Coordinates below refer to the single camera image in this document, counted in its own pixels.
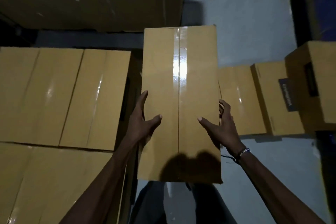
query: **gray floor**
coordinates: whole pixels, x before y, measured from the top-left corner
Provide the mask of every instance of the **gray floor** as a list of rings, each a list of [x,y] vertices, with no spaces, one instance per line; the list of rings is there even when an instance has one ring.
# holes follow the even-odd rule
[[[289,0],[188,0],[184,25],[217,26],[219,66],[281,60],[296,48]],[[143,34],[41,31],[37,47],[142,48]],[[296,196],[331,223],[312,139],[271,137],[244,143]],[[237,223],[275,223],[242,169],[223,158],[216,185]],[[139,181],[137,195],[147,181]],[[168,183],[164,206],[169,223],[195,223],[195,202],[185,185]]]

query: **person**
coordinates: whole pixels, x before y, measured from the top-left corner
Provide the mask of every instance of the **person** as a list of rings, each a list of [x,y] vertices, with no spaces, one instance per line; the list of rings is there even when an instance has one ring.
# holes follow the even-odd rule
[[[162,115],[144,119],[144,104],[148,91],[139,97],[129,118],[128,129],[118,149],[85,192],[61,220],[61,224],[103,223],[115,197],[118,180],[123,175],[129,155],[141,140],[150,137],[160,125]],[[205,118],[198,118],[212,140],[220,142],[241,165],[265,205],[278,224],[324,223],[307,205],[284,186],[241,142],[230,114],[230,105],[219,100],[221,123],[215,125]]]

